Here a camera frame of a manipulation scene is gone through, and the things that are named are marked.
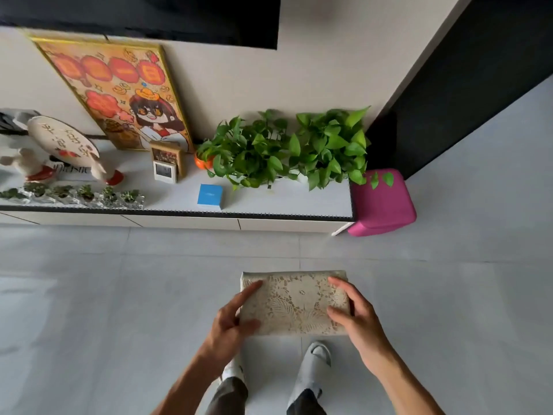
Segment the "small photo frame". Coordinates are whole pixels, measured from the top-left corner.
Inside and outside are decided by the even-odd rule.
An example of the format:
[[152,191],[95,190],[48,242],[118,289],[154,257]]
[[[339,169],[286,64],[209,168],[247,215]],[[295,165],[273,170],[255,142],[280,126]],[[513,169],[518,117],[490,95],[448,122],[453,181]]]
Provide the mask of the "small photo frame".
[[176,166],[175,175],[177,178],[183,178],[186,175],[184,151],[176,143],[151,141],[150,150],[151,159],[154,162],[160,161],[161,163],[173,164]]
[[171,163],[154,160],[154,179],[169,184],[176,184],[176,166]]

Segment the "pink box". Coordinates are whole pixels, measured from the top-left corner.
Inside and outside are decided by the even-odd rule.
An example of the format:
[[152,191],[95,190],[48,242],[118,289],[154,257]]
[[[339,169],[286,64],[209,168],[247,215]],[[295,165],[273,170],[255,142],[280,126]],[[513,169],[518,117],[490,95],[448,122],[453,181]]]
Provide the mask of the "pink box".
[[[378,174],[378,186],[373,189],[370,181]],[[391,173],[394,183],[390,187],[383,176]],[[348,233],[352,236],[372,236],[397,230],[416,220],[416,211],[405,181],[396,169],[369,170],[365,173],[365,185],[351,184],[357,222]]]

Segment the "human hand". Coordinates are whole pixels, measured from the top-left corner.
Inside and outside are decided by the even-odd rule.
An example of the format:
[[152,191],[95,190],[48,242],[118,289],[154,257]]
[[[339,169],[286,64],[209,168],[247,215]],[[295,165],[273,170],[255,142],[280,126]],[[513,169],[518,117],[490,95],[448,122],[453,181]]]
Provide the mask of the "human hand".
[[372,374],[379,377],[385,370],[386,363],[394,360],[397,354],[384,334],[384,329],[374,312],[373,305],[359,293],[353,284],[335,277],[328,277],[328,282],[342,288],[354,307],[353,315],[350,315],[340,309],[328,306],[328,316],[346,328],[363,363]]
[[250,284],[217,312],[211,331],[196,355],[196,359],[202,361],[204,372],[211,380],[223,373],[225,365],[238,354],[245,338],[261,326],[261,322],[256,319],[238,324],[236,312],[262,284],[261,280]]

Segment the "small succulent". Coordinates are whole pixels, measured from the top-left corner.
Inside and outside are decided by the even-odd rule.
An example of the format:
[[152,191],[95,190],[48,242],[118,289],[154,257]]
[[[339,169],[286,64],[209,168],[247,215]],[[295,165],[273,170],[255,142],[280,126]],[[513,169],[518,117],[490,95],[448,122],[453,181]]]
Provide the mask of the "small succulent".
[[90,185],[83,185],[77,189],[77,195],[85,201],[92,201],[94,199],[94,192],[92,192],[92,187]]
[[102,189],[102,200],[105,203],[113,204],[115,201],[117,201],[117,195],[115,195],[115,192],[113,191],[113,187],[107,186],[104,189]]
[[73,189],[71,185],[65,185],[65,186],[55,186],[52,189],[48,191],[50,195],[57,196],[58,198],[66,198],[69,196],[69,191]]
[[138,189],[133,189],[132,191],[123,191],[121,192],[121,198],[123,201],[132,203],[135,202],[138,198],[138,195],[140,195],[140,191]]
[[36,197],[40,197],[46,193],[47,186],[38,182],[27,182],[24,184],[23,189],[32,193]]
[[7,191],[0,192],[0,198],[4,199],[25,199],[26,196],[18,191],[17,188],[10,188]]

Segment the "gold picture frame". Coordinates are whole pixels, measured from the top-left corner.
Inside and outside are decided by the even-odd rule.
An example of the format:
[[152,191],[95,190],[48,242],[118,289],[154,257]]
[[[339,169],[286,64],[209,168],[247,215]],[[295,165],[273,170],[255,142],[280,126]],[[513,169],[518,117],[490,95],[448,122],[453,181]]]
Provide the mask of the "gold picture frame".
[[118,149],[163,140],[194,152],[161,45],[30,38]]
[[184,178],[184,176],[186,176],[186,164],[182,148],[168,142],[151,141],[150,151],[152,161],[162,161],[163,163],[174,164],[178,177]]

